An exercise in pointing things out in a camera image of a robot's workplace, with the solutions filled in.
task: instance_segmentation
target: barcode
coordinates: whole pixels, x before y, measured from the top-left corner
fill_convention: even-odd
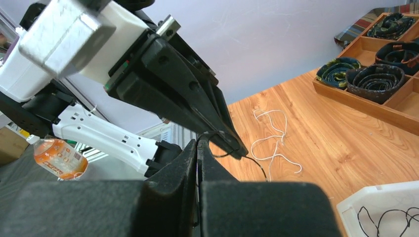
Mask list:
[[[81,158],[82,156],[80,156],[79,154],[77,154],[77,153],[74,153],[74,158],[76,158],[77,160],[80,160],[80,158]]]

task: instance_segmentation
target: wooden tray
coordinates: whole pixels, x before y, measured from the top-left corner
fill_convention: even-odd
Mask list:
[[[385,44],[395,40],[376,39],[366,35],[373,25],[388,14],[390,13],[381,14],[338,57],[356,58],[362,66],[374,64],[376,52]],[[416,22],[397,41],[411,41],[418,38],[419,14],[403,15],[416,18]],[[316,78],[313,80],[313,85],[320,95],[419,136],[419,72],[406,77],[408,81],[382,105],[349,93],[347,89],[341,90],[323,84]]]

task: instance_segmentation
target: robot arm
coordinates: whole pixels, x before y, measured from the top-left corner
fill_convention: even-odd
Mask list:
[[[218,81],[176,34],[176,21],[158,27],[134,11],[139,6],[128,11],[129,3],[52,0],[17,30],[19,41],[0,68],[0,110],[31,134],[76,140],[145,172],[155,141],[95,117],[52,80],[79,72],[109,96],[192,131],[223,131],[212,141],[236,158],[246,155]]]

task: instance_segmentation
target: wooden table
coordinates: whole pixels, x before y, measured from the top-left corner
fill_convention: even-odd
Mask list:
[[[318,95],[311,81],[317,70],[300,75],[228,106],[234,126],[250,150],[260,138],[278,134],[255,109],[283,110],[288,118],[285,146],[280,152],[291,161],[276,157],[271,165],[272,181],[303,181],[320,186],[328,195],[343,234],[336,205],[365,186],[419,179],[419,137]],[[275,127],[284,128],[284,115],[270,113]],[[261,142],[255,155],[272,156],[276,139]],[[215,146],[212,152],[225,152]],[[219,162],[241,181],[264,181],[251,160],[220,158]],[[259,162],[266,172],[270,161]]]

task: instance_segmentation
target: white backdrop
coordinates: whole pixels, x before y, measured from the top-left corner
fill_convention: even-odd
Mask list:
[[[35,0],[0,0],[18,23]],[[333,37],[369,10],[406,0],[156,0],[144,11],[155,21],[173,15],[179,34],[217,73],[228,104],[319,67],[337,56]],[[157,116],[107,97],[102,87],[74,77],[107,118],[131,132]]]

